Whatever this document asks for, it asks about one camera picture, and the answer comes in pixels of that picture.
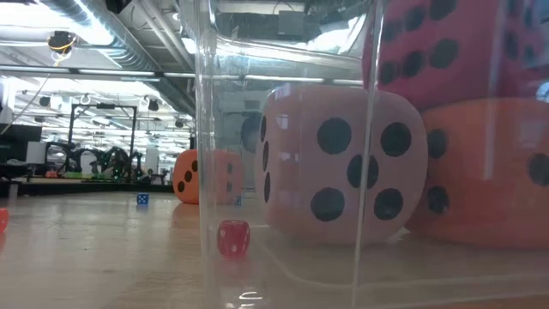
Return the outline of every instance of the die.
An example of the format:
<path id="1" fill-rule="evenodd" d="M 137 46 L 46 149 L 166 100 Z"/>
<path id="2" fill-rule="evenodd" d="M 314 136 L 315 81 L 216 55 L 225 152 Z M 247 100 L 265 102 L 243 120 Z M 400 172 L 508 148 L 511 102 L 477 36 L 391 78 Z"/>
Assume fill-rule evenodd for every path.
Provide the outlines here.
<path id="1" fill-rule="evenodd" d="M 217 227 L 217 249 L 225 258 L 241 258 L 250 245 L 250 226 L 243 220 L 224 220 Z"/>
<path id="2" fill-rule="evenodd" d="M 470 100 L 423 119 L 429 171 L 406 228 L 475 245 L 549 248 L 549 105 Z"/>
<path id="3" fill-rule="evenodd" d="M 425 181 L 427 143 L 418 112 L 380 93 L 368 159 L 363 241 L 383 241 L 412 214 Z M 359 88 L 277 88 L 256 146 L 256 194 L 280 232 L 327 244 L 356 240 L 367 93 Z"/>
<path id="4" fill-rule="evenodd" d="M 137 193 L 137 204 L 148 205 L 148 193 Z"/>
<path id="5" fill-rule="evenodd" d="M 173 191 L 181 202 L 198 204 L 198 185 L 198 152 L 185 150 L 175 161 Z"/>
<path id="6" fill-rule="evenodd" d="M 8 227 L 9 222 L 9 212 L 8 209 L 0 209 L 0 233 L 3 233 L 3 231 Z"/>
<path id="7" fill-rule="evenodd" d="M 528 85 L 526 76 L 528 80 L 540 76 L 519 59 L 534 59 L 542 53 L 539 21 L 532 14 L 535 4 L 526 0 L 388 2 L 379 46 L 378 88 L 403 96 L 420 110 L 492 96 L 533 96 L 535 86 Z M 370 33 L 363 56 L 365 87 L 372 42 Z"/>
<path id="8" fill-rule="evenodd" d="M 195 149 L 186 150 L 179 155 L 173 169 L 173 190 L 184 203 L 198 203 L 199 176 L 198 153 Z M 211 178 L 212 191 L 217 203 L 232 204 L 242 191 L 244 172 L 240 156 L 230 151 L 216 149 L 204 156 L 207 175 Z"/>

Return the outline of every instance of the blue die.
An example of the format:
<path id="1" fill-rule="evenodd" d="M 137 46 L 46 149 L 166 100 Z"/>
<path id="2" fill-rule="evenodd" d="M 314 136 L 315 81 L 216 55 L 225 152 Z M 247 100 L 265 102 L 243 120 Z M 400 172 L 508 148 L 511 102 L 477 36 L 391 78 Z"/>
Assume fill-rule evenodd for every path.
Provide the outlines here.
<path id="1" fill-rule="evenodd" d="M 148 204 L 148 193 L 137 193 L 137 204 L 138 205 L 147 205 Z"/>

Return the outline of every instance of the transparent acrylic box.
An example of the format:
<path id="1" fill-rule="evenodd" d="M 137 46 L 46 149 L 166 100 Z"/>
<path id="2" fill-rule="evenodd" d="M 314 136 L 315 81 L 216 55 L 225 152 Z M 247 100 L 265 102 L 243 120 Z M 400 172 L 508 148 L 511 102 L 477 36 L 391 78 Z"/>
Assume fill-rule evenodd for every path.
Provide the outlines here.
<path id="1" fill-rule="evenodd" d="M 547 294 L 546 6 L 183 0 L 208 307 Z M 234 203 L 219 151 L 242 162 Z M 225 220 L 250 226 L 242 257 Z"/>

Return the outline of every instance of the wooden floor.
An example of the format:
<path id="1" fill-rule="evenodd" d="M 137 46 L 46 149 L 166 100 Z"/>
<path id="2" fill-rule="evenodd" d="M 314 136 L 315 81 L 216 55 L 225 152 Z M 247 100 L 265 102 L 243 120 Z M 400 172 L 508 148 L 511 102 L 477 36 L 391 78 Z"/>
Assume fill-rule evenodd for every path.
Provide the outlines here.
<path id="1" fill-rule="evenodd" d="M 240 208 L 216 210 L 203 265 L 196 205 L 162 193 L 152 193 L 148 207 L 135 200 L 135 193 L 0 200 L 10 212 L 9 228 L 0 234 L 0 308 L 352 306 L 353 248 L 283 237 L 244 199 Z M 252 242 L 245 260 L 226 261 L 215 248 L 215 220 L 235 217 L 250 223 Z M 549 308 L 548 251 L 496 251 L 404 235 L 366 247 L 359 262 L 357 307 Z M 215 280 L 204 281 L 202 270 Z M 207 298 L 203 284 L 212 291 Z M 444 304 L 449 300 L 461 303 Z"/>

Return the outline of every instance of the pink die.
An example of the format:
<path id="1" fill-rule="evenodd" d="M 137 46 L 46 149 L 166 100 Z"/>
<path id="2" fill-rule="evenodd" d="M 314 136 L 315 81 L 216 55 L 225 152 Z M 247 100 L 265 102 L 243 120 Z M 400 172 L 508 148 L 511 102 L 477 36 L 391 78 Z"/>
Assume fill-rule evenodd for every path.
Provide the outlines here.
<path id="1" fill-rule="evenodd" d="M 425 182 L 418 112 L 380 93 L 374 109 L 364 242 L 383 241 L 412 214 Z M 256 146 L 256 192 L 266 222 L 316 242 L 356 239 L 367 94 L 358 88 L 285 86 L 269 97 Z"/>
<path id="2" fill-rule="evenodd" d="M 243 220 L 224 220 L 217 227 L 217 249 L 225 258 L 241 258 L 250 245 L 250 226 Z"/>
<path id="3" fill-rule="evenodd" d="M 402 95 L 420 110 L 492 96 L 533 96 L 535 89 L 526 84 L 537 75 L 527 72 L 523 61 L 543 52 L 539 21 L 532 13 L 536 3 L 389 1 L 379 48 L 379 88 Z M 366 87 L 372 42 L 370 33 L 363 56 Z"/>

